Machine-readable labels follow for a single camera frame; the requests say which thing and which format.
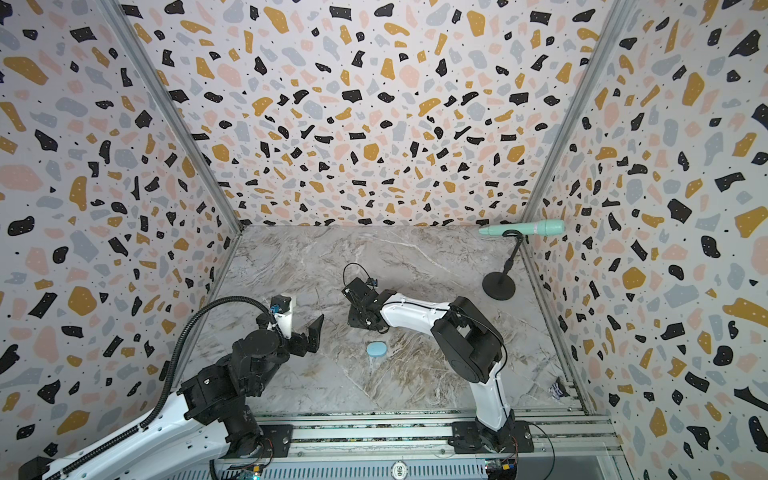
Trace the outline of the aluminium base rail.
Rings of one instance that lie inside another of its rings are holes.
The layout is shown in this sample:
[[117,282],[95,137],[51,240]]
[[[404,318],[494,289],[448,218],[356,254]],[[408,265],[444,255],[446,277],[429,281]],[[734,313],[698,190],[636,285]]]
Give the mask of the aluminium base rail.
[[369,415],[269,415],[253,457],[214,451],[199,432],[167,452],[135,460],[114,479],[485,479],[507,459],[519,479],[630,479],[612,422],[571,408],[522,408],[523,433],[508,452],[460,453],[454,425],[466,411]]

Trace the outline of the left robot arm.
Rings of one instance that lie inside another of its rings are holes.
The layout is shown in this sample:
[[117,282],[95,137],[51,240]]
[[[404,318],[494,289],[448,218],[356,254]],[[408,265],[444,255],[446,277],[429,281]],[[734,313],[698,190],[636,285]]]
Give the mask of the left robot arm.
[[162,479],[226,454],[244,457],[260,447],[278,448],[246,400],[262,395],[291,356],[318,351],[323,322],[318,317],[306,333],[285,336],[278,322],[260,315],[257,329],[184,381],[160,410],[68,458],[30,460],[19,478]]

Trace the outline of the small packet right wall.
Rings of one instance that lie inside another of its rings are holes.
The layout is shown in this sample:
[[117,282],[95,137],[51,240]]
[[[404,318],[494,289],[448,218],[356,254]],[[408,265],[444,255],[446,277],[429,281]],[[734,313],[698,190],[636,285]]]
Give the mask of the small packet right wall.
[[570,397],[571,394],[568,392],[568,388],[565,385],[565,383],[562,381],[561,378],[556,378],[553,384],[550,386],[550,394],[554,399],[562,399]]

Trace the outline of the blue earbud charging case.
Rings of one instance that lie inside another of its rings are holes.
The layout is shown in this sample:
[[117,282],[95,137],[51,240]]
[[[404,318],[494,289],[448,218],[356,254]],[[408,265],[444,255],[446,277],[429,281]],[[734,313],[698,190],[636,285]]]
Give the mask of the blue earbud charging case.
[[383,341],[370,342],[366,346],[366,353],[371,358],[384,357],[388,352],[388,346]]

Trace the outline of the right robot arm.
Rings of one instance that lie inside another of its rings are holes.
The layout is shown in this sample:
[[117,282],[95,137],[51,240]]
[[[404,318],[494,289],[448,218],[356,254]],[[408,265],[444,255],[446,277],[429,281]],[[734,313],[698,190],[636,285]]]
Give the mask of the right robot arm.
[[500,332],[465,297],[433,303],[394,290],[378,292],[375,281],[355,278],[342,290],[350,302],[348,325],[386,333],[404,328],[430,335],[449,366],[469,382],[476,413],[468,433],[457,432],[455,447],[501,452],[511,441],[514,413],[506,402],[500,373],[508,360]]

